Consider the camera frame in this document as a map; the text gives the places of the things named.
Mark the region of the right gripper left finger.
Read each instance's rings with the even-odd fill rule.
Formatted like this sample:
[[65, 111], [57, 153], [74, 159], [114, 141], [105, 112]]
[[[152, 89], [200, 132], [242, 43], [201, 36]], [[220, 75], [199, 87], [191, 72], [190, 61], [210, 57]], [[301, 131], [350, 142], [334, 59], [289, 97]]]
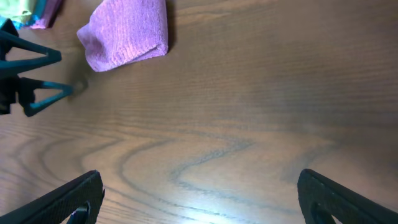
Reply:
[[104, 199], [100, 173], [91, 170], [40, 198], [1, 216], [1, 223], [95, 224]]

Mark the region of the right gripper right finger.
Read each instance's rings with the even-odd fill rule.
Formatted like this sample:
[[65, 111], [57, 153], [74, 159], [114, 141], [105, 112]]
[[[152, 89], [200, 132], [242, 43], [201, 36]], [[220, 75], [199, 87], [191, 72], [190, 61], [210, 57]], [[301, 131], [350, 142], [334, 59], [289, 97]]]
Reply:
[[298, 201], [306, 224], [397, 223], [397, 213], [311, 169], [301, 171]]

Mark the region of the purple microfiber cloth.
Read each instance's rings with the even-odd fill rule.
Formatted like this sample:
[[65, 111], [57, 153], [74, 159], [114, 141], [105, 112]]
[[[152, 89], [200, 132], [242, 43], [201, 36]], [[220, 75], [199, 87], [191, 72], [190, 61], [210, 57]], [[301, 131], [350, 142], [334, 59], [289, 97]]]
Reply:
[[168, 52], [165, 0], [105, 0], [77, 32], [96, 72], [160, 57]]

